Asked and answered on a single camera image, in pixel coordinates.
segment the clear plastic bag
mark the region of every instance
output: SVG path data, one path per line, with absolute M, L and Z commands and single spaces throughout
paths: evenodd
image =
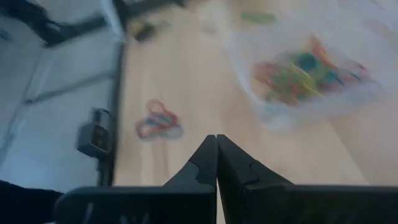
M 364 65 L 374 82 L 353 85 L 294 106 L 265 101 L 253 85 L 253 66 L 273 61 L 283 52 L 302 51 L 312 35 L 327 49 Z M 301 11 L 271 25 L 235 33 L 229 55 L 261 124 L 273 130 L 290 130 L 308 121 L 344 113 L 380 97 L 385 88 L 398 83 L 398 54 L 394 48 L 370 31 L 363 17 L 338 8 Z

